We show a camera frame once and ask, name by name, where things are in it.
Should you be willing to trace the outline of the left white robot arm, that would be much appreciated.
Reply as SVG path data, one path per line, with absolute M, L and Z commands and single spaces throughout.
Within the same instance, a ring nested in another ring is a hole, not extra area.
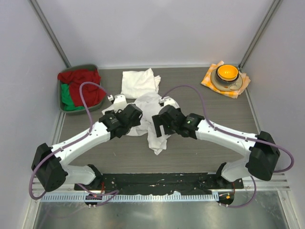
M 38 146 L 32 170 L 46 192 L 52 192 L 63 184 L 81 184 L 89 190 L 102 186 L 102 174 L 94 165 L 83 167 L 70 163 L 91 148 L 128 134 L 132 127 L 140 125 L 142 110 L 128 104 L 123 110 L 107 111 L 90 129 L 53 146 Z

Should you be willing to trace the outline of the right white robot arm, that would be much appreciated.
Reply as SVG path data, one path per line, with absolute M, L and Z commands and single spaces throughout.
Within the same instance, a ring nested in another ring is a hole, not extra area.
M 273 146 L 273 138 L 267 132 L 255 135 L 209 124 L 203 116 L 194 113 L 185 116 L 172 105 L 163 107 L 152 120 L 157 137 L 176 133 L 182 137 L 213 142 L 242 155 L 242 159 L 224 162 L 218 168 L 215 182 L 220 188 L 227 188 L 244 177 L 254 176 L 269 181 L 273 176 L 280 152 Z

